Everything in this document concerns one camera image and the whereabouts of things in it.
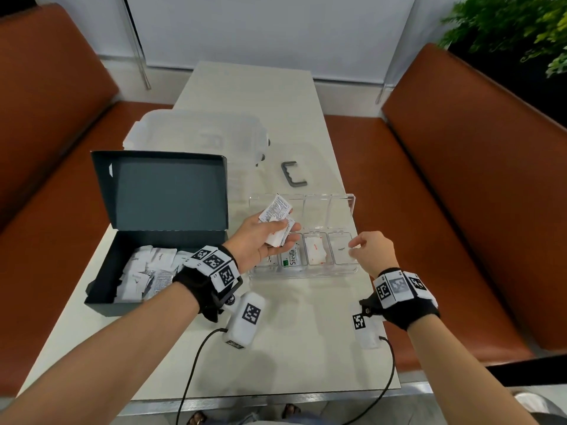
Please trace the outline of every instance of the open cardboard box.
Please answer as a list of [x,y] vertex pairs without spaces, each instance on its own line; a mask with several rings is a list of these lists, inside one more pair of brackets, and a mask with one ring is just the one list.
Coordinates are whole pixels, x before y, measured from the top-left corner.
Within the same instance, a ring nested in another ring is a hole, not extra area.
[[226,240],[227,162],[220,155],[185,152],[91,155],[110,223],[118,232],[84,303],[104,316],[121,316],[140,304],[113,303],[136,248],[195,252]]

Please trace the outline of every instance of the sandal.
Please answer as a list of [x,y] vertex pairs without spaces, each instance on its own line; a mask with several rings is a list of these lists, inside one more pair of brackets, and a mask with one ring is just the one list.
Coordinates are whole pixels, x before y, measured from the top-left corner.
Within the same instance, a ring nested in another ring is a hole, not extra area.
[[286,404],[283,408],[282,419],[287,419],[289,416],[301,413],[301,409],[294,404]]
[[187,421],[187,425],[201,425],[206,422],[207,416],[202,411],[196,411],[191,416],[190,420]]

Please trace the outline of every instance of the person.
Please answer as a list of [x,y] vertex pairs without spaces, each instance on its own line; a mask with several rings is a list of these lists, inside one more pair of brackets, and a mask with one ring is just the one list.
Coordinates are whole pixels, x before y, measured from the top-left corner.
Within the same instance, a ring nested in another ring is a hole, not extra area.
[[[293,247],[299,240],[296,233],[289,234],[281,248],[265,244],[271,232],[285,227],[285,221],[261,223],[258,215],[253,215],[224,243],[224,250],[232,254],[243,274],[268,255]],[[296,223],[292,231],[300,229]],[[399,267],[392,241],[380,232],[363,232],[351,240],[349,247],[354,248],[350,250],[351,256],[372,278],[386,269]],[[407,326],[404,329],[446,421],[449,424],[535,424],[508,390],[445,327],[435,313],[436,308],[424,310],[428,310],[426,314],[403,326]],[[160,364],[199,311],[200,303],[186,284],[172,283],[61,358],[0,414],[0,424],[109,423]],[[294,406],[286,409],[286,421],[302,421],[294,420],[294,415],[299,413]],[[193,418],[192,424],[196,422],[199,417]]]

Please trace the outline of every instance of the black cable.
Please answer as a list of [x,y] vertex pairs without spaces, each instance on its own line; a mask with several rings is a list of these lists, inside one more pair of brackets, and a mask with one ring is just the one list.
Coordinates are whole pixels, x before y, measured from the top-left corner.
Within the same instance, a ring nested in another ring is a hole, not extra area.
[[388,388],[390,387],[390,384],[392,383],[393,372],[394,372],[395,369],[396,369],[396,358],[393,356],[392,343],[390,343],[390,341],[389,341],[386,337],[380,336],[380,340],[385,341],[386,343],[388,343],[388,346],[390,347],[390,352],[392,352],[392,372],[390,373],[390,379],[388,380],[388,383],[386,384],[386,387],[384,388],[384,390],[382,391],[382,393],[380,394],[380,396],[379,396],[376,400],[372,401],[372,404],[371,404],[370,406],[368,406],[365,411],[363,411],[361,414],[359,414],[359,415],[358,415],[357,417],[355,417],[354,419],[351,419],[351,420],[348,421],[348,422],[344,422],[343,425],[351,425],[352,422],[358,421],[361,417],[363,417],[365,414],[367,414],[367,413],[370,411],[370,409],[371,409],[372,407],[374,407],[374,406],[378,403],[379,400],[382,399],[382,397],[384,396],[384,394],[386,393],[386,391],[387,391]]
[[189,375],[189,380],[187,381],[187,386],[185,387],[185,392],[183,393],[183,398],[181,399],[181,404],[179,405],[179,410],[177,411],[177,418],[175,419],[175,425],[179,424],[179,415],[181,414],[181,408],[183,407],[183,403],[185,402],[185,397],[187,396],[187,391],[189,389],[189,384],[191,383],[191,379],[193,379],[193,373],[195,372],[195,366],[197,365],[197,359],[199,359],[199,354],[201,353],[201,349],[203,349],[203,346],[205,345],[205,343],[207,342],[207,340],[214,334],[214,333],[226,333],[228,332],[228,329],[226,328],[217,328],[214,331],[212,331],[208,336],[205,337],[205,339],[203,340],[203,342],[201,343],[201,346],[199,347],[199,350],[197,351],[197,355],[195,355],[195,361],[193,361],[193,368],[191,368],[191,374]]

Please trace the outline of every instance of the transparent plastic container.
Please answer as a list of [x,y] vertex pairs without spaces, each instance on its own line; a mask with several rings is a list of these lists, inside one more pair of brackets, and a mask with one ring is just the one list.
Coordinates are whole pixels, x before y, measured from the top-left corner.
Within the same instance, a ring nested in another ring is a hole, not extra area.
[[[275,194],[250,197],[249,212],[257,213],[269,206]],[[301,238],[287,253],[268,257],[250,270],[255,281],[278,278],[331,277],[355,273],[358,263],[348,254],[352,235],[346,227],[352,221],[355,197],[352,194],[282,195],[292,206],[292,218],[301,223]],[[310,259],[307,243],[320,237],[325,250],[323,261]]]
[[268,132],[247,114],[153,110],[134,122],[124,149],[209,153],[227,158],[229,201],[250,197],[253,171],[268,149]]

